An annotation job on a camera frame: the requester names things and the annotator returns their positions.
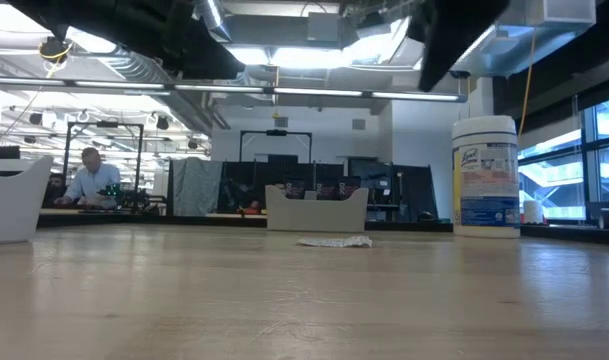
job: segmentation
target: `gray fabric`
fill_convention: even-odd
[[[173,212],[205,216],[217,209],[222,162],[198,158],[173,160]]]

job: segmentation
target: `blue shirt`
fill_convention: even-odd
[[[111,164],[102,164],[95,174],[86,168],[77,172],[73,183],[66,191],[66,196],[78,199],[84,195],[86,198],[97,196],[97,192],[106,189],[107,185],[120,183],[120,170]]]

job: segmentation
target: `man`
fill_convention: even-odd
[[[96,205],[104,208],[115,206],[115,201],[99,195],[97,192],[106,189],[107,185],[120,183],[120,170],[111,165],[103,164],[100,153],[95,148],[82,151],[84,169],[80,170],[73,183],[63,197],[55,200],[56,205],[68,205],[73,200],[81,198],[79,205]]]
[[[55,201],[66,193],[66,177],[64,174],[51,174],[48,178],[48,186],[42,201],[42,207],[53,207]]]

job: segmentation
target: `white lid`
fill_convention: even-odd
[[[464,119],[453,124],[453,138],[480,132],[510,132],[515,134],[515,121],[510,116],[483,116]]]

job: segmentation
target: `product label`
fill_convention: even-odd
[[[519,227],[517,146],[486,143],[453,152],[455,224]]]

